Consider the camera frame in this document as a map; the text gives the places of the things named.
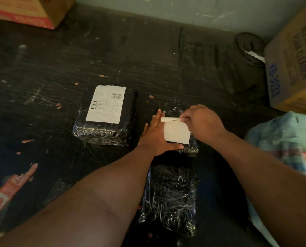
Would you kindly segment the white label sticker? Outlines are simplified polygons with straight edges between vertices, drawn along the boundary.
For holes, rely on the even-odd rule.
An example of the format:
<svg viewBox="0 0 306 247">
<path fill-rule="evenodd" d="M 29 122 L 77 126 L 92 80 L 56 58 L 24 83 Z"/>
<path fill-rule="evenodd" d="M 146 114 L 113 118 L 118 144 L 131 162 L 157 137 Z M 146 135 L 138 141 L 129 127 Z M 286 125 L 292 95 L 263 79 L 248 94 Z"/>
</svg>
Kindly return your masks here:
<svg viewBox="0 0 306 247">
<path fill-rule="evenodd" d="M 164 123 L 164 139 L 168 142 L 189 145 L 190 131 L 185 123 L 178 117 L 162 117 Z"/>
</svg>

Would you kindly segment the white printed shipping label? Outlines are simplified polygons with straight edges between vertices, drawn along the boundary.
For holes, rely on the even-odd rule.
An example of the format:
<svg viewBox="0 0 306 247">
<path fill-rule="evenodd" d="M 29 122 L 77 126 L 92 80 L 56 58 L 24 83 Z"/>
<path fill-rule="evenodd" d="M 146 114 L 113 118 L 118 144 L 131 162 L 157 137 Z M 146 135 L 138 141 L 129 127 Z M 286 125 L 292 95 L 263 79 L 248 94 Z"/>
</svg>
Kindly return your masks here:
<svg viewBox="0 0 306 247">
<path fill-rule="evenodd" d="M 119 124 L 126 87 L 95 87 L 86 121 Z"/>
</svg>

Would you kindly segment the person's left hand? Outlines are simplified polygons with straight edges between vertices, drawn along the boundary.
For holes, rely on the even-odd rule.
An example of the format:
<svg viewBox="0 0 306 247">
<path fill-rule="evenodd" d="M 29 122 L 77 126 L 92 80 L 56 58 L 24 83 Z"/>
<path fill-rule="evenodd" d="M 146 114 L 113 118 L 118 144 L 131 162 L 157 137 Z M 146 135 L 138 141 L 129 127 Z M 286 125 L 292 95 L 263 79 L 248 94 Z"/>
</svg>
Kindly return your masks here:
<svg viewBox="0 0 306 247">
<path fill-rule="evenodd" d="M 154 156 L 165 153 L 165 143 L 168 143 L 164 139 L 164 123 L 161 122 L 162 117 L 164 117 L 164 113 L 161 109 L 158 109 L 156 114 L 153 115 L 151 123 L 145 124 L 144 131 L 138 143 L 138 145 L 143 145 L 151 149 Z"/>
</svg>

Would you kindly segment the black wrapped parcel with label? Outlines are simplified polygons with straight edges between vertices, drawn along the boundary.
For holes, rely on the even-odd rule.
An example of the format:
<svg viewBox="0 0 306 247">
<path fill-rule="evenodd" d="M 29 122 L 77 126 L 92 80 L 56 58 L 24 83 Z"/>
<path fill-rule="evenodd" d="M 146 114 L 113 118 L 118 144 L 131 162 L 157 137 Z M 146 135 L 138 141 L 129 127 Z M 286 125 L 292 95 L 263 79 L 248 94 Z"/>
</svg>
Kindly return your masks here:
<svg viewBox="0 0 306 247">
<path fill-rule="evenodd" d="M 135 120 L 136 92 L 126 87 L 120 122 L 110 124 L 85 120 L 94 90 L 95 87 L 89 87 L 82 99 L 73 126 L 73 135 L 83 142 L 94 145 L 128 146 Z"/>
</svg>

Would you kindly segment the light blue patterned bag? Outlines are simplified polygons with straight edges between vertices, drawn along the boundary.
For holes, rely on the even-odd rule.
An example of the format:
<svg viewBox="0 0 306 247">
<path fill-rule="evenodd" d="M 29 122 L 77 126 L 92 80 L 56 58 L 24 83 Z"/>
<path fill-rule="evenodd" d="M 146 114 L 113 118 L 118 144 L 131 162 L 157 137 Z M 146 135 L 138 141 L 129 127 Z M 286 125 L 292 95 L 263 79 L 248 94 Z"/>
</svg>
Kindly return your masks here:
<svg viewBox="0 0 306 247">
<path fill-rule="evenodd" d="M 306 115 L 287 112 L 251 128 L 245 141 L 306 176 Z"/>
</svg>

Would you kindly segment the red plastic wrapper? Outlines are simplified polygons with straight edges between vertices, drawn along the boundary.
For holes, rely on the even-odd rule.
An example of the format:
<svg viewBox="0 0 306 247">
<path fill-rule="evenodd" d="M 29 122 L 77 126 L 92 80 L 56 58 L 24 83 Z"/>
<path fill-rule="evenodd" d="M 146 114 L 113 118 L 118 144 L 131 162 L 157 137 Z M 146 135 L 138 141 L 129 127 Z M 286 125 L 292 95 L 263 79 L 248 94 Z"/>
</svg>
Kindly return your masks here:
<svg viewBox="0 0 306 247">
<path fill-rule="evenodd" d="M 0 212 L 6 207 L 15 194 L 24 186 L 24 184 L 30 180 L 35 173 L 38 163 L 34 163 L 30 166 L 30 169 L 21 175 L 12 175 L 7 182 L 0 187 Z"/>
</svg>

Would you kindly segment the person's left forearm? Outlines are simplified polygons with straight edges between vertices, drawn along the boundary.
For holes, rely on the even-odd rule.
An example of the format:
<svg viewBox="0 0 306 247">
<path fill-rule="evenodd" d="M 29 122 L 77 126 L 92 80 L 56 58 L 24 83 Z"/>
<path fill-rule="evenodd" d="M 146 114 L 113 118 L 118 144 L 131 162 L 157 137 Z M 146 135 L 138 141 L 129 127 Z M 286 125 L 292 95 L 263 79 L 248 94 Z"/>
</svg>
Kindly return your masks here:
<svg viewBox="0 0 306 247">
<path fill-rule="evenodd" d="M 0 238 L 0 247 L 121 247 L 155 149 L 139 145 Z"/>
</svg>

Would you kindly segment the person's right hand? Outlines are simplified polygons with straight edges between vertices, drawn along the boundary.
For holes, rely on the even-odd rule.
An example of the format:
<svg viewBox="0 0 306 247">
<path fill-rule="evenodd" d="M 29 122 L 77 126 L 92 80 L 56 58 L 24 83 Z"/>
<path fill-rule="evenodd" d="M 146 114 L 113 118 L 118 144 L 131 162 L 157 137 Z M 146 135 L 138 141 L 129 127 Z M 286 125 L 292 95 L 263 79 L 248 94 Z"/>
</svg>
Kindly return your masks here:
<svg viewBox="0 0 306 247">
<path fill-rule="evenodd" d="M 220 117 L 208 107 L 192 105 L 186 111 L 193 111 L 193 126 L 188 127 L 188 130 L 197 140 L 214 146 L 217 141 L 224 141 L 229 136 Z"/>
</svg>

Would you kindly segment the black tape roll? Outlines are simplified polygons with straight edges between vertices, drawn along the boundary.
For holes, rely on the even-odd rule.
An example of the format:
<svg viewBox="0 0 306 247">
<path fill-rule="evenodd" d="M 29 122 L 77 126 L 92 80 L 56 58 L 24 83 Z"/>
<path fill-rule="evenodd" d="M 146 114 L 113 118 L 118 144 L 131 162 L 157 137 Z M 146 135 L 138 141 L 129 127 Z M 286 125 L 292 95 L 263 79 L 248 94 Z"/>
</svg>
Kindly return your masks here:
<svg viewBox="0 0 306 247">
<path fill-rule="evenodd" d="M 233 46 L 247 65 L 252 67 L 265 66 L 264 49 L 266 43 L 261 37 L 248 32 L 238 33 L 234 36 Z"/>
</svg>

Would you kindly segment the long black wrapped parcel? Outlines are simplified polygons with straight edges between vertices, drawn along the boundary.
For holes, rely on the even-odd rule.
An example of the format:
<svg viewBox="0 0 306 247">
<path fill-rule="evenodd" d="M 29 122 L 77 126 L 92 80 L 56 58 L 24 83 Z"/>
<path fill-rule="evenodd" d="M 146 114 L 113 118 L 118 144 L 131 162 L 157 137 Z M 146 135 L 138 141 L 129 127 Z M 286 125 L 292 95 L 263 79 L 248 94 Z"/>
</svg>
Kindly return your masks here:
<svg viewBox="0 0 306 247">
<path fill-rule="evenodd" d="M 160 222 L 164 228 L 193 237 L 197 231 L 198 176 L 188 167 L 149 168 L 138 223 Z"/>
</svg>

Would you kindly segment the small black parcel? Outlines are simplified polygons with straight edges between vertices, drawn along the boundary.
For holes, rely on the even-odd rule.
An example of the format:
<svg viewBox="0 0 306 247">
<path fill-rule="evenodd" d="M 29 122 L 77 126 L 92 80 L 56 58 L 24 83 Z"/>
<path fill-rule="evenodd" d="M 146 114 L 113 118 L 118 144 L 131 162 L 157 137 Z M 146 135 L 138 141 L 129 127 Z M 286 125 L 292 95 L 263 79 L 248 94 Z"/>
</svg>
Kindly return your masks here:
<svg viewBox="0 0 306 247">
<path fill-rule="evenodd" d="M 161 103 L 159 104 L 159 109 L 164 113 L 165 117 L 180 117 L 184 110 L 171 103 Z M 176 152 L 180 154 L 187 155 L 188 157 L 195 157 L 199 151 L 199 145 L 193 134 L 190 134 L 189 145 L 184 145 L 184 149 L 178 150 Z"/>
</svg>

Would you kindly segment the person's right forearm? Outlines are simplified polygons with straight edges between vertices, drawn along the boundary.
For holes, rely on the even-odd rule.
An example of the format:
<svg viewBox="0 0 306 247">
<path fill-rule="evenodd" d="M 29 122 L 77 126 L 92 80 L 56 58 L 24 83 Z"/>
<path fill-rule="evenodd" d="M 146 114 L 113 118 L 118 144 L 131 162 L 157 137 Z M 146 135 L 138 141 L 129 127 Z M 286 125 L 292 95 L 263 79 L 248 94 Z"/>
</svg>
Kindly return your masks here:
<svg viewBox="0 0 306 247">
<path fill-rule="evenodd" d="M 229 163 L 280 247 L 306 247 L 306 176 L 226 130 L 208 145 Z"/>
</svg>

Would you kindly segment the cardboard box with red print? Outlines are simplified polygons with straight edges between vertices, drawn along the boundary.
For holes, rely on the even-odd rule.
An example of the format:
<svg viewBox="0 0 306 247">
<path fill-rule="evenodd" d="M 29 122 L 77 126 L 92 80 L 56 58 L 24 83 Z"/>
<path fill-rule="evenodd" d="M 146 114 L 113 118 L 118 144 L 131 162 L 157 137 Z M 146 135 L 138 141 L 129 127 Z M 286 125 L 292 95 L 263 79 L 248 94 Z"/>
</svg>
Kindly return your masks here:
<svg viewBox="0 0 306 247">
<path fill-rule="evenodd" d="M 0 20 L 55 29 L 75 0 L 0 0 Z"/>
</svg>

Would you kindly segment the cardboard box with blue print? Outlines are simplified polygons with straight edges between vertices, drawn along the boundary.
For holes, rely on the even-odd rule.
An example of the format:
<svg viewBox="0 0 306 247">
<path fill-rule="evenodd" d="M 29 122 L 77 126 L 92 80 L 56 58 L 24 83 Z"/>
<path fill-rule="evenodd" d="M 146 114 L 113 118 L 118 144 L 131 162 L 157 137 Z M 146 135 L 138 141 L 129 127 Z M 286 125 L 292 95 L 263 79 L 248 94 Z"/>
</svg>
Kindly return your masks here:
<svg viewBox="0 0 306 247">
<path fill-rule="evenodd" d="M 265 48 L 270 107 L 306 114 L 306 6 Z"/>
</svg>

